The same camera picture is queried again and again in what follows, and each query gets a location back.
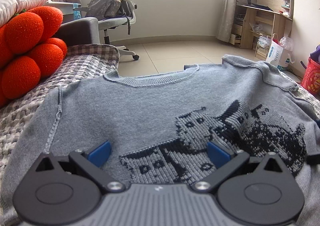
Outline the red ball-shaped plush cushion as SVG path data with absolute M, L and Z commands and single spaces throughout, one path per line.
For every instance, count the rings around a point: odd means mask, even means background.
M 51 76 L 67 54 L 54 35 L 63 13 L 52 6 L 1 15 L 1 106 L 21 98 Z

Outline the red basket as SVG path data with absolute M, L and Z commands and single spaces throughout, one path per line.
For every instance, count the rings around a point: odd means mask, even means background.
M 308 64 L 301 83 L 302 87 L 313 95 L 320 91 L 320 66 L 319 63 L 308 58 Z

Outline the grey curtain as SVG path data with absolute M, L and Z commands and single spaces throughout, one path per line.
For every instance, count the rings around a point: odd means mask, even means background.
M 236 0 L 223 0 L 222 11 L 217 28 L 216 38 L 222 42 L 229 42 L 235 15 Z

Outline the grey knitted cat sweater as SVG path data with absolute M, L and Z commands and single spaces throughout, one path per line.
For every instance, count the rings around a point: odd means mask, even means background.
M 266 62 L 225 55 L 221 64 L 121 77 L 117 71 L 50 90 L 5 168 L 1 225 L 20 222 L 18 184 L 41 153 L 64 156 L 103 141 L 104 170 L 124 184 L 193 184 L 215 170 L 208 142 L 252 156 L 278 153 L 305 196 L 299 225 L 319 225 L 319 117 L 299 86 Z

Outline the grey patterned bed cover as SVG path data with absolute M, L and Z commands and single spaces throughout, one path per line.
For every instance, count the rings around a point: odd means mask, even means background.
M 118 69 L 119 50 L 106 44 L 75 45 L 49 78 L 20 99 L 1 108 L 1 171 L 5 169 L 23 128 L 51 89 Z

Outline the white paper shopping bag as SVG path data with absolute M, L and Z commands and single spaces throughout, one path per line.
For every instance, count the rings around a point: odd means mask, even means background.
M 274 65 L 280 71 L 285 71 L 290 64 L 296 61 L 293 54 L 294 42 L 290 37 L 282 37 L 280 40 L 277 38 L 277 34 L 272 35 L 266 62 Z

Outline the grey office chair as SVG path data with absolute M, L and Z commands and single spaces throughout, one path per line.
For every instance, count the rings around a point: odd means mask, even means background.
M 115 29 L 119 26 L 127 26 L 127 34 L 131 34 L 131 26 L 136 23 L 135 10 L 137 9 L 136 3 L 133 0 L 120 0 L 121 6 L 118 14 L 115 18 L 109 18 L 105 20 L 98 20 L 99 31 L 104 32 L 104 43 L 110 44 L 110 39 L 108 36 L 108 30 Z M 75 11 L 82 11 L 87 13 L 87 7 L 78 7 Z

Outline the white pillow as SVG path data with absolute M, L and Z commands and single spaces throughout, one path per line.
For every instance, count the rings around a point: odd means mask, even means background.
M 43 6 L 49 0 L 1 0 L 0 26 L 5 25 L 15 14 Z

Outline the grey backpack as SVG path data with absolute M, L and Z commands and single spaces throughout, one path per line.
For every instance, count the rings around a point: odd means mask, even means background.
M 86 17 L 95 17 L 99 21 L 115 18 L 121 6 L 120 0 L 91 0 Z

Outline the white desk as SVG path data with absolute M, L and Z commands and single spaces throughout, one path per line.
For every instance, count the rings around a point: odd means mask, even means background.
M 78 3 L 54 2 L 49 0 L 44 6 L 52 6 L 61 10 L 63 14 L 63 24 L 82 18 L 81 12 L 75 11 L 75 9 L 79 7 Z

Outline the wooden desk shelf unit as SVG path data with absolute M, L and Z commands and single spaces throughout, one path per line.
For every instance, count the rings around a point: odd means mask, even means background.
M 236 0 L 229 42 L 265 60 L 271 40 L 290 36 L 294 0 Z

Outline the purple plush toy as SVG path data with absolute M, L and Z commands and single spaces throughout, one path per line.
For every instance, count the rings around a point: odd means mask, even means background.
M 320 63 L 320 45 L 317 46 L 316 50 L 310 54 L 310 58 L 317 62 Z

